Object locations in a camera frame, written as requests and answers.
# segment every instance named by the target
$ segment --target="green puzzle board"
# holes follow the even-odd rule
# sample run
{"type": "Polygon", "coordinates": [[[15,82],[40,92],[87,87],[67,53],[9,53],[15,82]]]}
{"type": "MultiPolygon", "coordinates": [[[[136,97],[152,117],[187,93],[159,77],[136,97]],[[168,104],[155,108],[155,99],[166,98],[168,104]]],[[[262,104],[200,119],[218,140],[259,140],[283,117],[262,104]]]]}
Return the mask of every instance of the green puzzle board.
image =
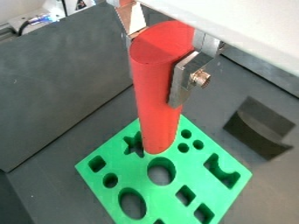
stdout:
{"type": "Polygon", "coordinates": [[[136,119],[76,164],[116,224],[219,223],[251,178],[248,169],[183,115],[166,152],[144,152],[143,157],[130,153],[140,145],[136,119]],[[158,185],[147,176],[147,170],[158,165],[171,173],[168,185],[158,185]],[[144,200],[147,210],[139,220],[121,210],[119,201],[125,193],[135,193],[144,200]]]}

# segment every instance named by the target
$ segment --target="oval hole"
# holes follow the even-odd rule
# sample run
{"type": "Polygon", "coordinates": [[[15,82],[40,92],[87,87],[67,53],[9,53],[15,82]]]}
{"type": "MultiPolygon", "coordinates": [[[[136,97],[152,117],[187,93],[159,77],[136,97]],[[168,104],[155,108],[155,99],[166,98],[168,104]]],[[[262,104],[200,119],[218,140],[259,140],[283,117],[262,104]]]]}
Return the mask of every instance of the oval hole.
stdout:
{"type": "Polygon", "coordinates": [[[146,201],[136,190],[127,188],[120,192],[119,205],[130,218],[142,220],[146,217],[146,201]]]}
{"type": "Polygon", "coordinates": [[[115,173],[107,174],[103,180],[104,187],[113,188],[117,185],[117,175],[115,173]]]}
{"type": "Polygon", "coordinates": [[[167,186],[174,182],[175,167],[170,159],[155,158],[147,167],[147,176],[159,186],[167,186]]]}

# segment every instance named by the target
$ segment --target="white panel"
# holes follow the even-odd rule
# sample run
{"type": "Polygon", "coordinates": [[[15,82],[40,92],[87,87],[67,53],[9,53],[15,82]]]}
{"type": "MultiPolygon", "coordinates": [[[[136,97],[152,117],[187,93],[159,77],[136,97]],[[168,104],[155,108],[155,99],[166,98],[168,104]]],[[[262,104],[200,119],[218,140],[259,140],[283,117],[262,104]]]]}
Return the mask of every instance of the white panel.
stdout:
{"type": "Polygon", "coordinates": [[[299,76],[299,0],[138,0],[299,76]]]}

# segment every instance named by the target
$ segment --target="red cylinder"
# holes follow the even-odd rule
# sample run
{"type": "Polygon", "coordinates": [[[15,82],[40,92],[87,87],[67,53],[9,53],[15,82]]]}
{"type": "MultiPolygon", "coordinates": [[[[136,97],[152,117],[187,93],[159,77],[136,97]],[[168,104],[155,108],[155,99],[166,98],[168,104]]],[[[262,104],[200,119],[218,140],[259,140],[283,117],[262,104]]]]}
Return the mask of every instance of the red cylinder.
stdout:
{"type": "Polygon", "coordinates": [[[167,104],[174,64],[192,50],[194,29],[178,21],[150,27],[135,38],[130,59],[144,150],[158,154],[171,146],[183,107],[167,104]]]}

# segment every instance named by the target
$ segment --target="metal bracket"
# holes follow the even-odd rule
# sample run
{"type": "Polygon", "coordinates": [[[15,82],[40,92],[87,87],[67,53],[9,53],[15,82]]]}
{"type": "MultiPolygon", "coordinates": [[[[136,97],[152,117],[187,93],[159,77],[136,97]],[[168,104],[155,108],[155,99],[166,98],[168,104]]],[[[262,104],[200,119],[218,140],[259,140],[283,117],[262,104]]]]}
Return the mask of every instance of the metal bracket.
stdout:
{"type": "Polygon", "coordinates": [[[147,28],[142,4],[132,0],[107,0],[107,2],[115,6],[117,22],[123,29],[121,37],[128,49],[132,40],[147,28]]]}
{"type": "Polygon", "coordinates": [[[168,105],[172,108],[183,105],[191,95],[191,89],[196,85],[206,88],[210,84],[211,75],[204,72],[204,68],[226,48],[226,44],[220,40],[199,30],[195,30],[192,45],[195,51],[174,66],[168,96],[168,105]]]}

